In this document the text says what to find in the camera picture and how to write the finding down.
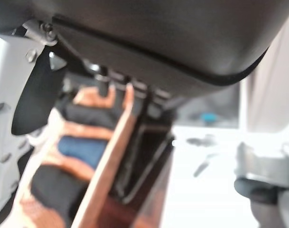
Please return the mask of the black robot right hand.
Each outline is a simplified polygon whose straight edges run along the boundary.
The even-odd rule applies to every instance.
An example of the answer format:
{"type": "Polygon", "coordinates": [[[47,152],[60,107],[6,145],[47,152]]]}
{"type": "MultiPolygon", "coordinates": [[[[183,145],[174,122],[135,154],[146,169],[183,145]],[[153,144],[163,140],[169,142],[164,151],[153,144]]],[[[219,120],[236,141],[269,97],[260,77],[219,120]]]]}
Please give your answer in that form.
{"type": "Polygon", "coordinates": [[[246,78],[289,17],[289,0],[0,0],[0,34],[30,25],[46,47],[174,95],[246,78]]]}

